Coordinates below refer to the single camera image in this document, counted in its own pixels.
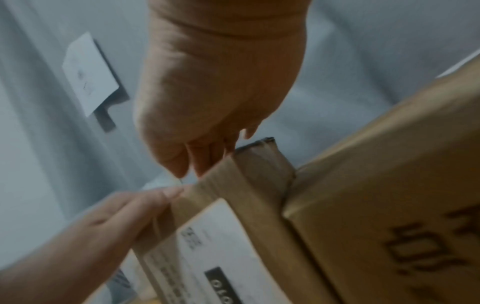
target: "cardboard box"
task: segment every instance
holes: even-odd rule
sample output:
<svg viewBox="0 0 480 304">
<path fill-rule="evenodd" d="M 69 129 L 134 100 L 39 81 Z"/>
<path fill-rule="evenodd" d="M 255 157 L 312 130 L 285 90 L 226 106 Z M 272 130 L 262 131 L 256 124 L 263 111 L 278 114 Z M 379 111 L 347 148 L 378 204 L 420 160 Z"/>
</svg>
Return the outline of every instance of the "cardboard box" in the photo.
<svg viewBox="0 0 480 304">
<path fill-rule="evenodd" d="M 347 304 L 480 301 L 480 60 L 296 172 L 284 216 Z"/>
<path fill-rule="evenodd" d="M 149 227 L 134 248 L 161 302 L 165 304 L 175 302 L 173 299 L 169 300 L 165 282 L 162 288 L 159 284 L 159 280 L 165 277 L 168 283 L 169 276 L 175 276 L 175 273 L 164 273 L 169 269 L 161 269 L 162 274 L 158 274 L 159 269 L 156 268 L 162 268 L 164 264 L 158 266 L 155 264 L 156 261 L 149 262 L 149 259 L 152 259 L 154 254 L 159 256 L 167 253 L 163 251 L 155 253 L 153 250 L 156 250 L 159 244 L 167 242 L 176 229 L 184 227 L 184 224 L 203 215 L 205 210 L 210 210 L 210 206 L 215 201 L 223 198 L 242 224 L 263 265 L 292 303 L 336 303 L 335 297 L 332 296 L 315 263 L 305 254 L 301 241 L 281 215 L 283 199 L 294 174 L 294 168 L 279 153 L 275 142 L 267 139 L 237 150 L 234 155 L 215 166 L 198 184 L 175 201 L 170 210 L 157 221 L 158 227 Z M 201 231 L 197 230 L 195 235 L 192 231 L 190 232 L 183 234 L 182 231 L 181 233 L 182 236 L 189 238 L 191 250 L 195 251 L 196 244 L 202 242 L 197 239 Z M 181 242 L 183 241 L 179 239 L 173 242 L 171 247 L 178 246 L 178 250 L 181 251 L 181 245 L 183 245 Z M 222 255 L 222 251 L 222 249 L 218 250 L 213 255 Z M 183 267 L 178 266 L 179 261 L 173 261 L 171 264 L 173 268 Z M 248 263 L 240 265 L 236 270 L 239 275 L 244 271 L 243 266 L 248 268 L 249 265 Z M 171 281 L 172 284 L 178 285 L 177 282 Z M 255 300 L 252 302 L 266 304 L 258 299 Z"/>
</svg>

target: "wrinkled fabric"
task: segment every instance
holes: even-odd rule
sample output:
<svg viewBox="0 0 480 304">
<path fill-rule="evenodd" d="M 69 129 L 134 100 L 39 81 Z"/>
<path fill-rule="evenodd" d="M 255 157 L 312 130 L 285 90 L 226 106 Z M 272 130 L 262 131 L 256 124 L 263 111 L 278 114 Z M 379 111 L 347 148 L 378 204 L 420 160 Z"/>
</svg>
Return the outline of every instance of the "wrinkled fabric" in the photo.
<svg viewBox="0 0 480 304">
<path fill-rule="evenodd" d="M 11 15 L 0 21 L 0 80 L 64 212 L 73 216 L 162 173 L 132 122 L 148 41 L 146 4 L 3 3 L 0 11 Z M 294 165 L 307 162 L 480 48 L 478 12 L 477 0 L 314 1 L 297 81 L 252 140 L 274 136 Z M 123 88 L 89 118 L 61 70 L 68 44 L 86 31 Z"/>
</svg>

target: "barcode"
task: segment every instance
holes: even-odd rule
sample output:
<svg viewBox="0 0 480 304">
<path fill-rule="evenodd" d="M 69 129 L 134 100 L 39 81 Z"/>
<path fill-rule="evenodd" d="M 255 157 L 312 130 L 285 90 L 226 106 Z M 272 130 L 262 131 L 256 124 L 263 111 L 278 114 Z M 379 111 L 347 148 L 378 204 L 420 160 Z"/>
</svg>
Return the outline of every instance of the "barcode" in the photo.
<svg viewBox="0 0 480 304">
<path fill-rule="evenodd" d="M 195 250 L 196 248 L 203 245 L 202 241 L 191 227 L 188 227 L 187 229 L 182 231 L 181 235 L 183 236 L 183 239 L 186 241 L 191 250 Z"/>
</svg>

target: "white paper card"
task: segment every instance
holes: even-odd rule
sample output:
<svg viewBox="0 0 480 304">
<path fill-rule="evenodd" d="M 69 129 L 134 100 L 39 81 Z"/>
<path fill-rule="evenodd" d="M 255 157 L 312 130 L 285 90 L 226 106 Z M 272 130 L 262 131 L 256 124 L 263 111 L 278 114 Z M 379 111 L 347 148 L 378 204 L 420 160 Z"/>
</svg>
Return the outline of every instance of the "white paper card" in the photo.
<svg viewBox="0 0 480 304">
<path fill-rule="evenodd" d="M 291 304 L 219 199 L 146 253 L 165 304 Z"/>
<path fill-rule="evenodd" d="M 119 88 L 90 33 L 68 46 L 62 68 L 87 117 Z"/>
</svg>

